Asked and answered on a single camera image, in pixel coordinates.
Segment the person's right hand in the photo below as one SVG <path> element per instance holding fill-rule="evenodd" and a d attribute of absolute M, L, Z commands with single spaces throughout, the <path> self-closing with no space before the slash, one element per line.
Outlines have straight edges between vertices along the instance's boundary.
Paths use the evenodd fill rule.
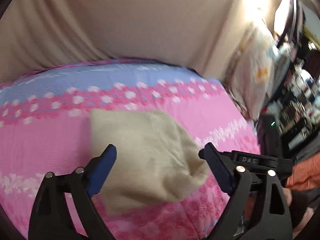
<path fill-rule="evenodd" d="M 304 191 L 292 191 L 283 188 L 283 193 L 288 204 L 288 207 L 293 206 L 291 213 L 291 220 L 295 221 L 293 225 L 293 239 L 305 228 L 306 224 L 312 218 L 314 209 L 309 205 L 307 193 Z"/>

